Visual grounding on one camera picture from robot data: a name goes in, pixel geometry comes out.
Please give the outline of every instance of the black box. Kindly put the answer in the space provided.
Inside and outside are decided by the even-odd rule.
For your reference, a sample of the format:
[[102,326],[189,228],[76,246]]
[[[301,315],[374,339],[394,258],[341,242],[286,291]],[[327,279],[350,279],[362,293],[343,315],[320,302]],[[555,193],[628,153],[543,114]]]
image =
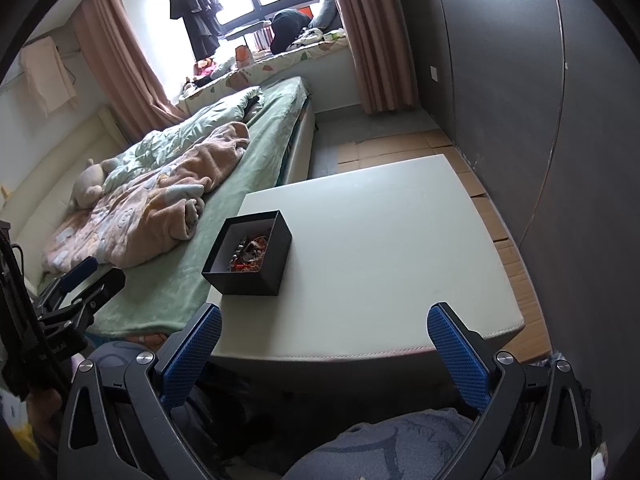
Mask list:
[[[259,270],[229,271],[229,261],[242,238],[271,230]],[[222,294],[277,296],[291,246],[291,232],[280,211],[227,218],[202,269],[203,277]]]

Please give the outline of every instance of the gray wall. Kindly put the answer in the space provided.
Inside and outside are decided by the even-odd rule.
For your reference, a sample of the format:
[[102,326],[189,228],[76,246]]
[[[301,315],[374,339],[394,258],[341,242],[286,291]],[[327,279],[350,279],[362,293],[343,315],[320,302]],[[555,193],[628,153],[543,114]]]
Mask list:
[[[614,463],[640,425],[640,65],[591,0],[402,4],[421,102],[453,116],[440,126],[519,243]],[[452,93],[423,81],[431,64],[450,66]]]

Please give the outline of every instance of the blue gripper pad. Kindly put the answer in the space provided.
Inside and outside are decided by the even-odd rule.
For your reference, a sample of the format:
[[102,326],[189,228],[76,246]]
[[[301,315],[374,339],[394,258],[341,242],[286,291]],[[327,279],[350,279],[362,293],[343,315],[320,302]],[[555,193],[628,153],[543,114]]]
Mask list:
[[489,373],[449,316],[437,305],[427,314],[427,332],[465,402],[484,411],[491,398]]
[[180,347],[162,376],[160,403],[170,410],[181,406],[200,376],[222,333],[222,314],[213,306]]

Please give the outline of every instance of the floor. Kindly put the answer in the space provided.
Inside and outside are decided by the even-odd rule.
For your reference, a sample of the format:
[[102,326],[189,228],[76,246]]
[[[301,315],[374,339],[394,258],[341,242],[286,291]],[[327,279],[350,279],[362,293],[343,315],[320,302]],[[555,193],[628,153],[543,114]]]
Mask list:
[[366,139],[408,134],[438,127],[424,110],[368,116],[361,109],[349,108],[350,110],[345,110],[347,116],[339,114],[327,116],[327,112],[316,116],[318,131],[314,135],[311,150],[309,178],[337,173],[338,146],[345,142],[361,142]]
[[308,177],[445,155],[484,221],[526,323],[505,349],[521,362],[548,355],[551,343],[546,324],[520,254],[481,182],[433,119],[423,110],[373,117],[357,109],[343,113],[318,119]]

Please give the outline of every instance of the window frame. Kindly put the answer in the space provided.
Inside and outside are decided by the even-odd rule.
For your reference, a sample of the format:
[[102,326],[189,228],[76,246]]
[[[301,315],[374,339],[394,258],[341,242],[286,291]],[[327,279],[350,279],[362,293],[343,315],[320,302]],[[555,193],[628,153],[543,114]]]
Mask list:
[[290,7],[297,7],[312,1],[314,0],[277,0],[276,2],[262,5],[260,3],[260,0],[251,0],[251,3],[254,5],[254,10],[248,12],[247,14],[243,14],[239,18],[231,20],[224,25],[221,24],[222,33],[228,34],[235,28],[266,20],[267,16],[275,14],[279,10],[289,9]]

